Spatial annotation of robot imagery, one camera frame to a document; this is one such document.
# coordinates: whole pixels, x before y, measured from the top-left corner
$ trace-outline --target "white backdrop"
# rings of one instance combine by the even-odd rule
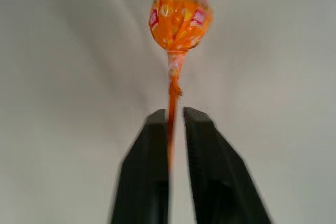
[[[210,0],[180,105],[246,160],[280,224],[336,223],[335,0]],[[121,158],[165,108],[152,0],[0,0],[0,223],[107,223]],[[193,224],[179,111],[171,223]]]

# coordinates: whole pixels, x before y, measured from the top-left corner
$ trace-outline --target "lollipop wrapper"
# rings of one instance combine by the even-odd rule
[[[212,20],[207,0],[154,0],[149,26],[167,51],[188,51],[201,41]]]
[[[181,95],[182,91],[180,87],[175,84],[180,79],[180,73],[184,64],[186,52],[183,51],[169,51],[168,52],[168,64],[169,64],[169,81],[170,81],[170,93],[176,92]]]

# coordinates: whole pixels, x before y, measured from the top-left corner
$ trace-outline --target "lollipop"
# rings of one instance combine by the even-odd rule
[[[207,0],[154,0],[151,8],[149,26],[152,36],[167,51],[169,59],[169,169],[172,167],[175,109],[182,95],[178,85],[182,66],[186,53],[198,45],[212,19]]]

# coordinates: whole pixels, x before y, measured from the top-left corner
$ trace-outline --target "red label on wrapper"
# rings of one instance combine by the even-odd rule
[[[151,27],[151,30],[154,31],[159,23],[159,18],[157,16],[157,9],[153,9],[151,16],[150,16],[150,20],[149,20],[149,25]]]
[[[194,15],[193,19],[191,20],[191,22],[202,25],[203,22],[204,22],[204,19],[205,19],[205,13],[202,10],[198,9],[195,12],[195,15]]]

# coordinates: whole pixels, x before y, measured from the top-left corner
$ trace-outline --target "printed logo on wrapper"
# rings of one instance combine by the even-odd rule
[[[154,31],[159,25],[159,18],[157,16],[157,11],[158,11],[157,9],[153,9],[151,16],[150,16],[149,24],[150,24],[152,31]]]

